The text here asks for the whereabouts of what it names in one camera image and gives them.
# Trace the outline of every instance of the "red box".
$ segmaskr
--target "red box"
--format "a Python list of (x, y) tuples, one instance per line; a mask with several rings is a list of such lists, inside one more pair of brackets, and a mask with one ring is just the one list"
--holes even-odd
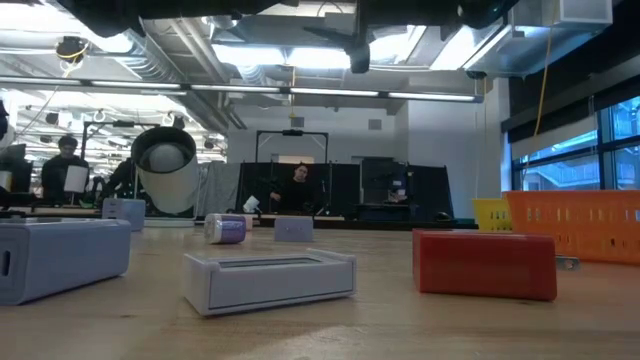
[(552, 301), (551, 236), (413, 231), (413, 280), (420, 292)]

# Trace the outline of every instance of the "yellow cable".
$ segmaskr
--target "yellow cable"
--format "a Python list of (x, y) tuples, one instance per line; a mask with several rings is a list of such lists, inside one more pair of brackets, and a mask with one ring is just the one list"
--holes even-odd
[(87, 44), (84, 46), (84, 48), (83, 48), (82, 50), (78, 51), (78, 52), (77, 52), (77, 53), (75, 53), (75, 54), (71, 54), (71, 55), (60, 55), (60, 54), (58, 54), (57, 52), (56, 52), (56, 54), (57, 54), (57, 55), (58, 55), (58, 57), (59, 57), (59, 58), (61, 58), (61, 59), (73, 59), (73, 58), (76, 58), (76, 57), (78, 57), (78, 56), (80, 56), (80, 55), (84, 54), (84, 52), (85, 52), (85, 51), (87, 51), (87, 49), (88, 49), (88, 48), (89, 48), (89, 43), (87, 43)]
[[(535, 148), (536, 138), (538, 137), (538, 132), (540, 131), (540, 123), (542, 122), (542, 110), (544, 108), (544, 95), (547, 89), (547, 75), (549, 73), (549, 60), (551, 59), (551, 44), (553, 42), (553, 28), (555, 26), (556, 19), (558, 18), (558, 7), (560, 2), (556, 1), (555, 6), (553, 7), (553, 20), (551, 21), (551, 27), (549, 28), (549, 38), (547, 40), (547, 56), (544, 62), (544, 73), (542, 75), (542, 89), (540, 91), (540, 104), (538, 105), (538, 119), (536, 121), (536, 128), (533, 132), (532, 144)], [(529, 170), (529, 163), (531, 162), (531, 154), (527, 156), (527, 164), (524, 166), (524, 171), (522, 173), (522, 179), (520, 184), (520, 190), (524, 191), (524, 180), (527, 176), (527, 170)]]

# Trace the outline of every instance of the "window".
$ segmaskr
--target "window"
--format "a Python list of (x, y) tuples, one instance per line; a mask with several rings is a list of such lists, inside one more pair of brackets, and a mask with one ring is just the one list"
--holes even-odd
[(614, 140), (640, 135), (640, 96), (611, 107)]
[(616, 189), (640, 190), (640, 147), (616, 151)]
[(596, 115), (600, 132), (585, 132), (530, 157), (517, 158), (522, 153), (516, 152), (511, 167), (513, 188), (526, 191), (640, 190), (640, 96), (603, 109)]
[[(563, 141), (559, 144), (549, 146), (540, 151), (531, 154), (531, 161), (548, 158), (551, 156), (566, 154), (574, 150), (584, 149), (598, 145), (598, 132), (596, 130), (576, 136), (573, 139)], [(521, 163), (527, 162), (527, 156), (520, 158)]]
[(600, 166), (595, 155), (521, 170), (524, 190), (597, 190)]

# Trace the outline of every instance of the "black shirt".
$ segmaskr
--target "black shirt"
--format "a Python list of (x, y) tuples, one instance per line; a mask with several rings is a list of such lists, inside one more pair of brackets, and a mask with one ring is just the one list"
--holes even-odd
[[(284, 183), (282, 191), (276, 191), (282, 198), (278, 206), (279, 212), (307, 212), (313, 210), (313, 188), (306, 182), (289, 179)], [(305, 203), (310, 203), (311, 209), (305, 209)]]
[(48, 200), (65, 201), (64, 182), (67, 178), (69, 165), (89, 167), (89, 163), (74, 156), (65, 159), (57, 155), (42, 166), (42, 190), (43, 197)]

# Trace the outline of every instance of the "white box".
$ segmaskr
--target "white box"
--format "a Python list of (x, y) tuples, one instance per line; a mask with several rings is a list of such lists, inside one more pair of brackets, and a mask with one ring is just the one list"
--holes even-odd
[(183, 294), (200, 315), (226, 314), (351, 296), (356, 258), (306, 254), (207, 259), (184, 255)]

